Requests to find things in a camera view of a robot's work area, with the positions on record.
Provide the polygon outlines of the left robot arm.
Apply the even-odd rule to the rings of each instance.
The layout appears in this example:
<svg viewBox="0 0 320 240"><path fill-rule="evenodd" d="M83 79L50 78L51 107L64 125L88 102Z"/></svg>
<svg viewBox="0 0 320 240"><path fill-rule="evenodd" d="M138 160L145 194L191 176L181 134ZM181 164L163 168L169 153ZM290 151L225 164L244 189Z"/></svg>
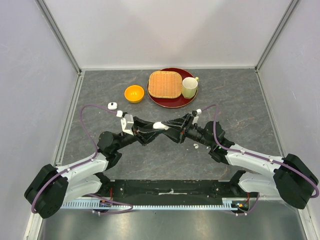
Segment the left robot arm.
<svg viewBox="0 0 320 240"><path fill-rule="evenodd" d="M109 179L103 172L114 167L122 154L119 150L139 142L147 145L170 127L162 122L149 122L126 114L121 120L122 131L104 131L94 144L92 155L60 167L43 166L24 193L31 211L43 219L54 215L61 206L76 198L97 194L106 196L110 191Z"/></svg>

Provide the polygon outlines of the white earbud charging case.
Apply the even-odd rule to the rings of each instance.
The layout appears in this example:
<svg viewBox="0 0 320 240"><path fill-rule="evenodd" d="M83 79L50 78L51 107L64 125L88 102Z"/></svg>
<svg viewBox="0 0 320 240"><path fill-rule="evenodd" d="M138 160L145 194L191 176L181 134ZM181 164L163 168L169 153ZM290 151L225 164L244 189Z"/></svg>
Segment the white earbud charging case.
<svg viewBox="0 0 320 240"><path fill-rule="evenodd" d="M153 129L155 130L165 130L167 131L170 127L163 124L162 122L158 121L158 122L155 122L152 126Z"/></svg>

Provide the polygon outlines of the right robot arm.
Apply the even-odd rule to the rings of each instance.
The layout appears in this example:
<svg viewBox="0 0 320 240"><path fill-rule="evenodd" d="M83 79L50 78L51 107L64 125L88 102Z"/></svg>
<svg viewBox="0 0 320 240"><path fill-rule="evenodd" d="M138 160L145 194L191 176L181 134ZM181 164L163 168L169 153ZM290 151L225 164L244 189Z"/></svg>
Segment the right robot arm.
<svg viewBox="0 0 320 240"><path fill-rule="evenodd" d="M227 140L218 121L209 121L201 128L197 120L188 113L174 120L156 122L153 128L162 130L174 142L182 143L189 138L207 146L209 155L218 163L245 168L229 184L233 196L255 192L281 197L287 204L304 209L311 198L320 195L318 179L298 156L290 153L285 157L272 156L246 149Z"/></svg>

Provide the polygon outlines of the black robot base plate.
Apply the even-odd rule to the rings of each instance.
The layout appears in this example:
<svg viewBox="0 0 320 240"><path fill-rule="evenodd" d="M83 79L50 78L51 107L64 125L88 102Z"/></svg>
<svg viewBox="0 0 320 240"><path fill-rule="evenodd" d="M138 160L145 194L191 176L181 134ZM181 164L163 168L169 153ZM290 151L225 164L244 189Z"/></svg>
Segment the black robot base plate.
<svg viewBox="0 0 320 240"><path fill-rule="evenodd" d="M100 197L135 206L220 205L223 198L247 198L229 181L117 179L102 184Z"/></svg>

